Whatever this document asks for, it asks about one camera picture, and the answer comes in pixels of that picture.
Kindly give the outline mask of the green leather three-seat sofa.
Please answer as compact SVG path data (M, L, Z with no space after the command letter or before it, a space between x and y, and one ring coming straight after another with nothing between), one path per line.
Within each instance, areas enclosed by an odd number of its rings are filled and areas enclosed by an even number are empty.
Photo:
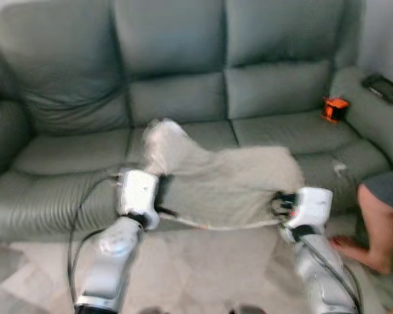
M287 147L332 209L393 169L393 107L355 67L364 0L44 0L0 9L0 101L31 141L0 176L0 240L65 241L116 217L103 179L170 118L210 150ZM322 117L324 98L350 103Z

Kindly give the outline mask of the person bare leg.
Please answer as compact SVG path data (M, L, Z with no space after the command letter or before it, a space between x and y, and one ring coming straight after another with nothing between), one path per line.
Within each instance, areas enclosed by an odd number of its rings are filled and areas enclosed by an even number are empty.
M393 270L393 171L364 180L356 196L367 230L368 248L344 236L331 238L331 246L345 257L388 275Z

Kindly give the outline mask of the orange black small device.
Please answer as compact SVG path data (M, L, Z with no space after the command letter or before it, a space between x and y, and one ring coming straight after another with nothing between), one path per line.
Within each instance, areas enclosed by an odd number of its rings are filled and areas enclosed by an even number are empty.
M340 97L324 98L322 117L328 122L337 124L345 119L350 103Z

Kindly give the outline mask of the black phone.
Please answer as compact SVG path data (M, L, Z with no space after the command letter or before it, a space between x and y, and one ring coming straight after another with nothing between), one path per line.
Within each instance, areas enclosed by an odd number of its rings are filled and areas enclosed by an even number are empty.
M363 78L361 86L379 96L383 101L393 104L393 82L379 73Z

